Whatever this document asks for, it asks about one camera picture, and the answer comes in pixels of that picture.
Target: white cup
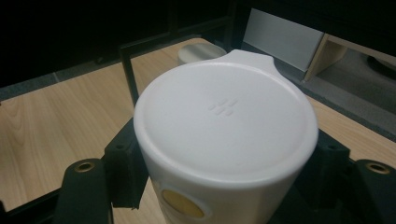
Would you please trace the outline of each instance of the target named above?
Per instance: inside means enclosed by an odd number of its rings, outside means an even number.
[[[156,78],[134,129],[169,224],[267,222],[318,139],[304,94],[242,50]]]

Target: wooden surface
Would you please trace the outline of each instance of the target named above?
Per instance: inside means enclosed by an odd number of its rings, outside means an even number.
[[[192,39],[133,59],[141,92],[177,66],[177,51]],[[353,160],[396,167],[396,144],[309,98],[320,129],[351,149]],[[6,100],[0,105],[0,200],[7,210],[59,188],[73,162],[101,158],[132,117],[132,100],[120,63]],[[114,209],[116,223],[164,223],[148,183],[139,210]]]

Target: gray wall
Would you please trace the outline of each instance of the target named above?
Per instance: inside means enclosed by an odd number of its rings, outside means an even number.
[[[323,33],[252,9],[244,42],[306,72]]]

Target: dark background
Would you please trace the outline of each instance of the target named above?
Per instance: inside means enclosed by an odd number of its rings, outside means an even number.
[[[179,1],[178,26],[221,17],[228,1]],[[395,1],[246,0],[237,4],[233,47],[252,7],[396,55]],[[167,31],[167,1],[27,1],[0,9],[0,87],[119,57],[119,45]],[[204,37],[221,40],[218,30]]]

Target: embossed logo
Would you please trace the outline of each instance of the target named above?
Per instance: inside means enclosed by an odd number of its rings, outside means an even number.
[[[233,114],[233,107],[238,103],[238,100],[223,99],[217,104],[211,105],[208,110],[213,111],[215,115],[231,116]]]

